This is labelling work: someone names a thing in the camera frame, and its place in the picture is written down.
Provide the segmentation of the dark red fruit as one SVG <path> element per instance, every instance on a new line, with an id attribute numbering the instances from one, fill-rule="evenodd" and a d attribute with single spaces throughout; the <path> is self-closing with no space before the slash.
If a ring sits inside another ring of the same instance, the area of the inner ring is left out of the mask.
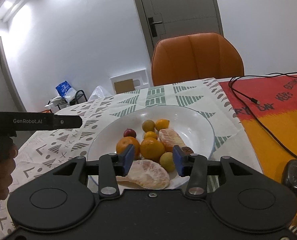
<path id="1" fill-rule="evenodd" d="M 123 133 L 123 136 L 124 137 L 133 137 L 133 138 L 136 138 L 137 137 L 137 134 L 136 134 L 136 131 L 131 129 L 131 128 L 128 128 L 124 131 Z"/>
<path id="2" fill-rule="evenodd" d="M 193 150 L 187 146 L 182 147 L 181 151 L 183 152 L 184 155 L 189 156 L 191 154 L 194 154 Z"/>

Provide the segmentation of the yellow-green lemon front plate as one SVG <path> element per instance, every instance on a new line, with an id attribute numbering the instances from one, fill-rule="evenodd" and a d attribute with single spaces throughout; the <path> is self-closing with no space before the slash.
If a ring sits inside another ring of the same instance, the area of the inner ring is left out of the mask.
<path id="1" fill-rule="evenodd" d="M 165 152 L 160 157 L 159 163 L 168 173 L 173 172 L 175 170 L 172 152 Z"/>

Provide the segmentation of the large peeled pomelo segment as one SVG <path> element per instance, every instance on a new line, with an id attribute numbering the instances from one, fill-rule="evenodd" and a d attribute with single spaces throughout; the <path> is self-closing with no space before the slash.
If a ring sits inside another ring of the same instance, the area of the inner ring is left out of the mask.
<path id="1" fill-rule="evenodd" d="M 170 185 L 168 172 L 158 163 L 147 159 L 135 160 L 128 174 L 125 177 L 116 176 L 116 179 L 150 190 L 163 190 Z"/>

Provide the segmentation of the peeled pomelo piece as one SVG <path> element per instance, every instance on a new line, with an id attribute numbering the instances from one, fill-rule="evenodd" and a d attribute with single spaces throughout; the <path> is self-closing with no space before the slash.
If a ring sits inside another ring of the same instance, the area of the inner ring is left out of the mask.
<path id="1" fill-rule="evenodd" d="M 172 152 L 174 146 L 186 147 L 179 134 L 170 128 L 161 129 L 158 133 L 159 141 L 164 145 L 166 152 Z"/>

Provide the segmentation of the large orange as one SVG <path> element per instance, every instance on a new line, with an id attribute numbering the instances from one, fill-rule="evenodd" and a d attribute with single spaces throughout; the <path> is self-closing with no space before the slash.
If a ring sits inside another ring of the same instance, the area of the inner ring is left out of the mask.
<path id="1" fill-rule="evenodd" d="M 154 138 L 146 138 L 140 144 L 140 153 L 145 159 L 159 161 L 165 153 L 164 145 Z"/>

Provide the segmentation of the small tangerine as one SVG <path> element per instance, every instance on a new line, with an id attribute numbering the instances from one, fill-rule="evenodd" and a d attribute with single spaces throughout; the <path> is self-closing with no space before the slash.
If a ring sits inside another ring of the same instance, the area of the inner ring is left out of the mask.
<path id="1" fill-rule="evenodd" d="M 161 129 L 167 129 L 169 127 L 170 121 L 167 119 L 159 119 L 155 122 L 155 129 L 160 131 Z"/>
<path id="2" fill-rule="evenodd" d="M 154 131 L 148 131 L 144 134 L 144 139 L 148 139 L 148 138 L 153 138 L 153 139 L 158 139 L 158 135 L 157 133 L 155 133 Z"/>

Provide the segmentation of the small tangerine front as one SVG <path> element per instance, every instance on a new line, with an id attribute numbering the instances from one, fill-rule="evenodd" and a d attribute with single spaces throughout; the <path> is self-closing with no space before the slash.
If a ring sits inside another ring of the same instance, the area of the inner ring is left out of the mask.
<path id="1" fill-rule="evenodd" d="M 160 131 L 161 129 L 167 129 L 169 127 L 170 121 L 167 119 L 159 119 L 155 122 L 155 129 Z"/>

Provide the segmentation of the green-yellow lime fruit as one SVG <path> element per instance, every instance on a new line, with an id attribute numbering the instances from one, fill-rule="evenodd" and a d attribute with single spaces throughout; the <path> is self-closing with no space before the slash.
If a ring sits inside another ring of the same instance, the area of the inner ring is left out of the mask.
<path id="1" fill-rule="evenodd" d="M 155 132 L 155 123 L 152 120 L 145 120 L 142 124 L 142 129 L 145 133 Z"/>

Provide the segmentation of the grey door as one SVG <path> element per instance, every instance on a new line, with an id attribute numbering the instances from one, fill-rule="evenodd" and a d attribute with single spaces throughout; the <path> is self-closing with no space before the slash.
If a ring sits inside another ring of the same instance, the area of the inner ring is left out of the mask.
<path id="1" fill-rule="evenodd" d="M 196 33 L 223 34 L 217 0 L 135 0 L 150 56 L 159 40 Z M 152 37 L 148 18 L 162 21 Z"/>
<path id="2" fill-rule="evenodd" d="M 25 112 L 26 109 L 15 87 L 0 37 L 0 112 Z"/>

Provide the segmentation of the white ceramic plate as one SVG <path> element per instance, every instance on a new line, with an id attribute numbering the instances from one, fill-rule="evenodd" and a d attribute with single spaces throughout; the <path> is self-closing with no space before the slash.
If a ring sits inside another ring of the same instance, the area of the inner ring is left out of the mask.
<path id="1" fill-rule="evenodd" d="M 116 144 L 123 138 L 126 129 L 136 131 L 136 139 L 141 144 L 145 132 L 142 124 L 145 120 L 152 120 L 154 123 L 159 119 L 170 121 L 170 129 L 175 130 L 182 138 L 187 147 L 194 153 L 209 157 L 215 143 L 215 135 L 210 122 L 197 111 L 180 106 L 155 106 L 137 110 L 125 115 L 105 127 L 95 138 L 89 149 L 87 159 L 98 160 L 102 155 L 116 153 Z M 170 185 L 166 189 L 175 189 L 187 182 L 188 178 L 180 177 L 176 170 L 168 173 Z M 122 189 L 140 189 L 134 183 L 118 182 Z"/>

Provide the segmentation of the patterned white tablecloth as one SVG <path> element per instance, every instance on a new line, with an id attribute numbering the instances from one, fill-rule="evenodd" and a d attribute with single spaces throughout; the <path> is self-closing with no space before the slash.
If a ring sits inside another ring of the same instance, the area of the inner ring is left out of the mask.
<path id="1" fill-rule="evenodd" d="M 204 116 L 215 132 L 211 158 L 231 155 L 260 171 L 254 149 L 226 93 L 216 79 L 187 81 L 135 90 L 105 98 L 89 100 L 61 110 L 63 115 L 79 115 L 79 129 L 58 129 L 35 132 L 20 148 L 15 159 L 10 190 L 18 187 L 77 157 L 94 156 L 89 152 L 96 136 L 110 123 L 137 110 L 175 105 L 193 109 Z"/>

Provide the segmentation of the blue white plastic bag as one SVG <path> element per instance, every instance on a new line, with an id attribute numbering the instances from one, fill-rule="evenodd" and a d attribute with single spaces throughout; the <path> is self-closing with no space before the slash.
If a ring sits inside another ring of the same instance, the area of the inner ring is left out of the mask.
<path id="1" fill-rule="evenodd" d="M 61 82 L 56 86 L 56 90 L 62 98 L 64 98 L 67 102 L 71 102 L 75 99 L 75 94 L 77 91 L 67 82 Z"/>

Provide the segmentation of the clear plastic bag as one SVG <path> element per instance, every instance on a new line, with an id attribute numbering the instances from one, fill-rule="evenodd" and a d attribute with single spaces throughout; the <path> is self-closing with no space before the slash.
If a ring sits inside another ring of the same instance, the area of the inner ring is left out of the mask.
<path id="1" fill-rule="evenodd" d="M 102 86 L 97 86 L 91 96 L 89 97 L 88 101 L 96 100 L 96 99 L 104 99 L 105 97 L 111 96 L 112 94 L 107 91 L 104 87 Z"/>

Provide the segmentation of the orange leather chair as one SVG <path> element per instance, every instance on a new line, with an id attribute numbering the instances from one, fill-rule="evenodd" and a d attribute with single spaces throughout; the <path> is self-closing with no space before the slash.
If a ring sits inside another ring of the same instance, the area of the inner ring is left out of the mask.
<path id="1" fill-rule="evenodd" d="M 154 86 L 205 79 L 244 76 L 236 48 L 217 33 L 198 33 L 160 40 L 151 62 Z"/>

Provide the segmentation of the white foam packaging frame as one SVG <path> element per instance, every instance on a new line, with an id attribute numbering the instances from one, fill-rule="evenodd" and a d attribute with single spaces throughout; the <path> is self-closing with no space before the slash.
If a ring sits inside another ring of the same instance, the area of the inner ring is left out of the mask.
<path id="1" fill-rule="evenodd" d="M 149 88 L 149 78 L 145 69 L 114 76 L 110 80 L 116 94 Z"/>

